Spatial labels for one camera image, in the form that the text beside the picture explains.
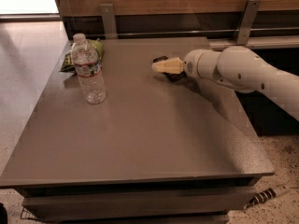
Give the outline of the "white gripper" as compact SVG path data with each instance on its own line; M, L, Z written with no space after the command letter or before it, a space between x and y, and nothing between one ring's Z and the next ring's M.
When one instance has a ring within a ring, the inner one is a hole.
M209 79L212 75L210 54L208 49L195 49L190 51L183 61L179 57L168 58L154 63L152 70L158 73L180 74L184 68L188 77Z

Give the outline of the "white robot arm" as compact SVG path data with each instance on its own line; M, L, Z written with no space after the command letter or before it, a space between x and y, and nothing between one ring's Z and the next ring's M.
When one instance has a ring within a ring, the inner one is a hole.
M258 91L299 120L299 76L277 69L245 47L194 49L182 60L168 58L153 62L151 67L157 73L185 73L235 91Z

